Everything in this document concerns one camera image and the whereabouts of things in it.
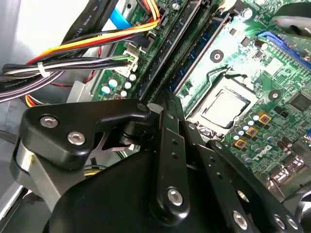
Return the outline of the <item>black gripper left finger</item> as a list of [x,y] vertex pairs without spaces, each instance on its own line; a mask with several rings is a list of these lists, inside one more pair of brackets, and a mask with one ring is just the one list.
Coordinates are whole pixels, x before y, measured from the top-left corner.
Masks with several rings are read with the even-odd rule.
[[73,186],[139,152],[185,152],[180,99],[42,105],[23,114],[11,161],[14,179],[53,212]]

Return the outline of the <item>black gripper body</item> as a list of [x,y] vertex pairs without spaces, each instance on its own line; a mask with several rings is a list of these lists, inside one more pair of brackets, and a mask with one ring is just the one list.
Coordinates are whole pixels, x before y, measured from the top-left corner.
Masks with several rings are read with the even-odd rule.
[[219,233],[201,170],[184,152],[139,152],[69,189],[49,233]]

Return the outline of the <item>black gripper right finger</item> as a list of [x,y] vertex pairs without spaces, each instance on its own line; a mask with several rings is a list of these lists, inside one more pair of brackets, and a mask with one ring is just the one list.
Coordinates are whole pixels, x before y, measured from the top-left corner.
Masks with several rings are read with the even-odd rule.
[[205,143],[196,126],[181,122],[186,151],[205,174],[213,223],[220,233],[302,233],[303,227],[240,160],[218,140]]

